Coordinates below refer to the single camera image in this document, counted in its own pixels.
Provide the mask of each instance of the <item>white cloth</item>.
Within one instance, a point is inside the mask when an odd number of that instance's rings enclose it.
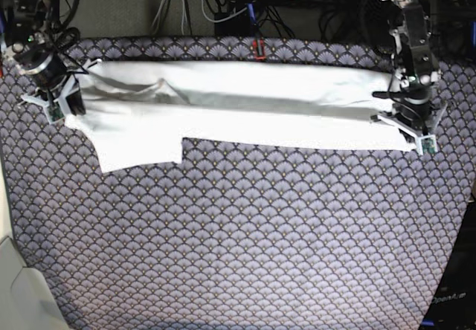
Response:
[[[409,151],[399,130],[370,122],[392,102],[389,74],[255,62],[100,62],[78,77],[103,172],[181,163],[182,138],[313,149]]]

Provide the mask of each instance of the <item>red clip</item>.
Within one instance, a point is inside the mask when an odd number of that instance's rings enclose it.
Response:
[[[265,40],[263,38],[253,40],[253,49],[256,60],[266,60]]]

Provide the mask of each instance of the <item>floor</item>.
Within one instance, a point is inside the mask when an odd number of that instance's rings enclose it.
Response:
[[[161,0],[81,0],[72,26],[78,27],[84,37],[144,36],[150,35],[150,25]],[[213,24],[205,20],[200,0],[189,0],[193,32],[199,36],[213,35]],[[314,10],[281,12],[300,39],[317,39],[318,24]],[[181,34],[181,2],[172,0],[170,12],[160,31],[162,36]],[[276,35],[270,28],[268,36]]]

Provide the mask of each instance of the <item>patterned fabric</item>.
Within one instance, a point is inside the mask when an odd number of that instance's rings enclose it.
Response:
[[[271,62],[388,68],[359,46],[266,45]],[[71,55],[253,59],[250,46],[101,39]],[[184,140],[181,165],[107,175],[83,135],[17,106],[33,86],[8,68],[0,137],[19,249],[73,329],[417,329],[475,179],[476,71],[441,67],[436,101],[452,107],[433,156]]]

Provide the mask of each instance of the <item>scale pattern fabric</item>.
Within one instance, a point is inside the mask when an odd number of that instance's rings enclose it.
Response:
[[[388,68],[359,46],[266,46],[270,62]],[[252,60],[250,47],[99,39],[71,55]],[[184,140],[181,165],[107,175],[83,135],[17,106],[33,86],[7,68],[0,135],[19,249],[72,329],[417,329],[475,179],[475,69],[441,67],[437,101],[451,111],[433,156]]]

